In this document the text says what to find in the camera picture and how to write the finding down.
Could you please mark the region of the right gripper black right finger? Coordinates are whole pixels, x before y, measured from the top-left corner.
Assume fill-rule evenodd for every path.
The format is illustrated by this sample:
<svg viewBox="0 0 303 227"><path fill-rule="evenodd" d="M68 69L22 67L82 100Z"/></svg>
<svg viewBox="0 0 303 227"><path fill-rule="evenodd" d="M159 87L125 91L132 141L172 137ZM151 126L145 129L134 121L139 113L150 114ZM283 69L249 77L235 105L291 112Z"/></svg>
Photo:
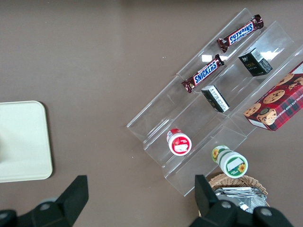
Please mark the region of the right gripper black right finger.
<svg viewBox="0 0 303 227"><path fill-rule="evenodd" d="M195 176L195 200L201 216L192 227L291 227L292 223L279 210L256 207L253 213L234 203L219 200L204 175Z"/></svg>

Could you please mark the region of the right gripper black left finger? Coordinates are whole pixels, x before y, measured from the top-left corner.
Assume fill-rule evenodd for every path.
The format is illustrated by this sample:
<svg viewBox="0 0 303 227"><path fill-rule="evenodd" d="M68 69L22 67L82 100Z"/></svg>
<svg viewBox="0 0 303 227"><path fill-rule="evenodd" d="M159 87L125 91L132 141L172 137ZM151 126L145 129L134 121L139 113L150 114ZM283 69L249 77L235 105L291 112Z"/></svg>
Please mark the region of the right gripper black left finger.
<svg viewBox="0 0 303 227"><path fill-rule="evenodd" d="M26 214L0 211L2 227L72 227L89 199L88 178L79 175L54 201L45 201Z"/></svg>

